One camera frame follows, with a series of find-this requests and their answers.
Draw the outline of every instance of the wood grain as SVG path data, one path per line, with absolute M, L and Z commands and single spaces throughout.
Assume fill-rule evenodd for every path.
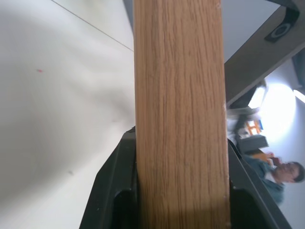
M 305 1 L 294 0 L 294 3 L 300 16 L 288 34 L 276 43 L 264 40 L 283 21 L 285 7 L 279 7 L 225 63 L 227 105 L 305 47 Z
M 227 228 L 220 1 L 135 0 L 134 21 L 142 228 Z

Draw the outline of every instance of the black hair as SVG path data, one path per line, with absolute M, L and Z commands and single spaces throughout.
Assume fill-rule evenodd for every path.
M 299 175 L 294 179 L 296 183 L 304 181 L 305 178 L 305 168 L 298 162 L 294 162 L 295 165 L 299 167 Z

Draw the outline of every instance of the wooden board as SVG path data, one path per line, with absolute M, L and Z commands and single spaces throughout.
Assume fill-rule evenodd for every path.
M 136 0 L 134 21 L 142 228 L 229 228 L 220 0 Z
M 305 47 L 305 1 L 294 2 L 298 6 L 300 16 L 289 33 L 275 43 L 264 39 L 285 17 L 285 7 L 279 7 L 225 63 L 227 105 L 231 105 Z

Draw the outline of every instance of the person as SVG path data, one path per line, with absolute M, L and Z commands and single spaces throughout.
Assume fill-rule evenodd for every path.
M 300 183 L 304 181 L 305 169 L 298 162 L 289 162 L 271 167 L 267 162 L 243 155 L 244 160 L 258 174 L 263 184 L 277 204 L 284 200 L 284 183 Z

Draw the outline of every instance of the man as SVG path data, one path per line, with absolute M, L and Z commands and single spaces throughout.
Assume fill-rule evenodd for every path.
M 305 169 L 300 163 L 289 162 L 273 168 L 267 162 L 251 156 L 243 155 L 243 158 L 258 174 L 277 204 L 284 200 L 284 183 L 304 181 Z

